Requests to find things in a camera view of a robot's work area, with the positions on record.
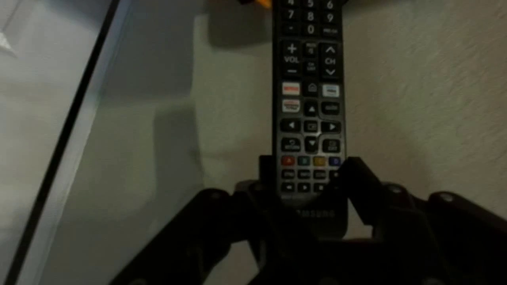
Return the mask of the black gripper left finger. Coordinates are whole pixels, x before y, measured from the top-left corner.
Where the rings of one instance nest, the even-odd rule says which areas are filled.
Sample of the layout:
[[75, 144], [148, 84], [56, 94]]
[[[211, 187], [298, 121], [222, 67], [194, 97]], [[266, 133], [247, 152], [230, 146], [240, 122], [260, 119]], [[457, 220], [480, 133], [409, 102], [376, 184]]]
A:
[[198, 192], [108, 285], [205, 285], [232, 246], [247, 241], [260, 252], [268, 239], [268, 209], [281, 198], [259, 181], [233, 194]]

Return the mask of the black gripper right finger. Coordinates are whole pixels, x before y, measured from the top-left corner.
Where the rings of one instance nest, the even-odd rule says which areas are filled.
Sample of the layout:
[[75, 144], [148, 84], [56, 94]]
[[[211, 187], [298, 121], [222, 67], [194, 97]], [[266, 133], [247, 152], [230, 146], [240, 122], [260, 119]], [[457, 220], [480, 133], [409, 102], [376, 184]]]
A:
[[355, 284], [507, 285], [506, 219], [453, 192], [422, 200], [358, 157], [339, 168], [338, 186], [373, 228], [344, 246]]

